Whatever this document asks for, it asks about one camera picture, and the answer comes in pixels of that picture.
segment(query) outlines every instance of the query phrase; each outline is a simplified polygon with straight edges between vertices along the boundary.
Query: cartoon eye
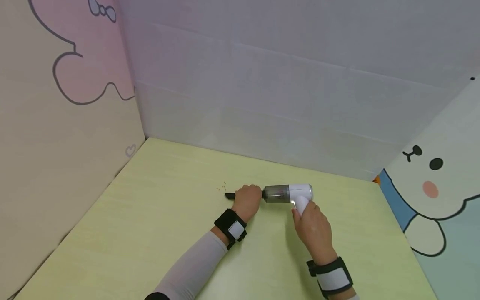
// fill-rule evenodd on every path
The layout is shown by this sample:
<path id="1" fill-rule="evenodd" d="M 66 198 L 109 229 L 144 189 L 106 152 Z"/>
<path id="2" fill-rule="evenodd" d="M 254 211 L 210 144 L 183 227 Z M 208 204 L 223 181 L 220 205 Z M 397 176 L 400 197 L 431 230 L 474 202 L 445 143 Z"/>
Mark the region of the cartoon eye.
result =
<path id="1" fill-rule="evenodd" d="M 434 158 L 430 161 L 430 169 L 436 171 L 444 165 L 444 160 L 441 158 Z"/>

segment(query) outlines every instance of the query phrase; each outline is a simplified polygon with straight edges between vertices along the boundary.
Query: white wall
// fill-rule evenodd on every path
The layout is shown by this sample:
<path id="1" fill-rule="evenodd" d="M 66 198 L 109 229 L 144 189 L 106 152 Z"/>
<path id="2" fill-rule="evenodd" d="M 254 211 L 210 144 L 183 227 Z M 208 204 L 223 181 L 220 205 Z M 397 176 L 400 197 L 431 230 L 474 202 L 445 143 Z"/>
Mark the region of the white wall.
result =
<path id="1" fill-rule="evenodd" d="M 480 2 L 121 0 L 147 135 L 371 180 L 480 66 Z"/>
<path id="2" fill-rule="evenodd" d="M 414 146 L 382 171 L 382 191 L 438 299 L 480 299 L 479 79 L 403 152 Z"/>
<path id="3" fill-rule="evenodd" d="M 88 1 L 30 2 L 0 1 L 2 300 L 25 284 L 144 141 L 121 16 L 115 23 L 94 16 Z M 114 0 L 102 3 L 118 9 Z"/>

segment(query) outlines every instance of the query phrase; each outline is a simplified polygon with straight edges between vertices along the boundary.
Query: handheld vacuum cleaner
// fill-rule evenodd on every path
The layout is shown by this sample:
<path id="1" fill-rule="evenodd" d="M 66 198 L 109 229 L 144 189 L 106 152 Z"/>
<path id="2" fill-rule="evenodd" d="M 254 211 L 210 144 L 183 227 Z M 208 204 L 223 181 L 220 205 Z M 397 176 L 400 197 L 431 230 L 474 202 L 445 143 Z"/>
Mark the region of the handheld vacuum cleaner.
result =
<path id="1" fill-rule="evenodd" d="M 225 193 L 230 200 L 235 199 L 235 193 Z M 262 198 L 267 203 L 293 203 L 300 216 L 308 202 L 313 200 L 313 188 L 309 184 L 269 185 L 262 191 Z"/>

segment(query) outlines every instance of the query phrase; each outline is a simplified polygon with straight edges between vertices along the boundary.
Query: blue cartoon shirt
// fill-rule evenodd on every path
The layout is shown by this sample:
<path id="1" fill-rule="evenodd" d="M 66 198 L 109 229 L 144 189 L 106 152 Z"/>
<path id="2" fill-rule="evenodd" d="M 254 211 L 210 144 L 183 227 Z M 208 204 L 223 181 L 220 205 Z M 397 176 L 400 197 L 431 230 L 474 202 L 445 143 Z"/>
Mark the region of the blue cartoon shirt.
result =
<path id="1" fill-rule="evenodd" d="M 413 217 L 417 215 L 417 212 L 408 206 L 402 196 L 397 192 L 385 169 L 380 172 L 379 177 L 380 189 L 382 189 L 382 192 L 384 193 L 396 220 L 400 224 L 402 231 L 405 232 L 405 229 L 407 229 L 407 226 Z"/>

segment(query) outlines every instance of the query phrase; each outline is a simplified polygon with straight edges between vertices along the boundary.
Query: gray arm sleeve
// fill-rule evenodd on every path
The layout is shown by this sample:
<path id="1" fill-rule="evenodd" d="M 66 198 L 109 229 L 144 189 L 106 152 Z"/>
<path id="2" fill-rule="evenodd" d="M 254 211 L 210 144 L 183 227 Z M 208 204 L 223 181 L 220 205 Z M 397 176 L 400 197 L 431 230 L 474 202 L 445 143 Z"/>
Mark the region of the gray arm sleeve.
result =
<path id="1" fill-rule="evenodd" d="M 170 300 L 195 299 L 226 253 L 222 240 L 208 231 L 177 260 L 154 292 Z"/>

